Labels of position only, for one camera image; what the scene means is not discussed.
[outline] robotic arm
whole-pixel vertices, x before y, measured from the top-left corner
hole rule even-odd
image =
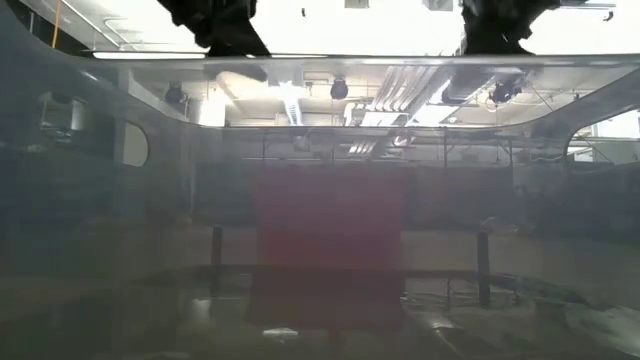
[[[185,25],[209,56],[269,56],[249,20],[257,0],[158,0]],[[543,12],[587,0],[454,0],[462,4],[465,55],[530,55],[518,42],[531,35],[530,26]]]

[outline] red board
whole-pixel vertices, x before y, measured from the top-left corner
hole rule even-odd
[[[269,325],[399,321],[406,174],[369,166],[265,168],[256,184],[259,265],[250,315]]]

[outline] black post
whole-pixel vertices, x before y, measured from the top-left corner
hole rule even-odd
[[[220,289],[220,277],[222,276],[222,238],[222,226],[215,225],[211,238],[211,284],[209,287],[211,297],[215,297]]]
[[[477,234],[478,243],[478,300],[481,307],[491,305],[489,288],[489,235],[485,231]]]

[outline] red panel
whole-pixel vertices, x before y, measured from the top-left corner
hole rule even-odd
[[[403,283],[393,270],[405,175],[368,166],[265,168],[256,191],[258,263],[295,269],[254,276],[253,319],[320,328],[398,321]]]

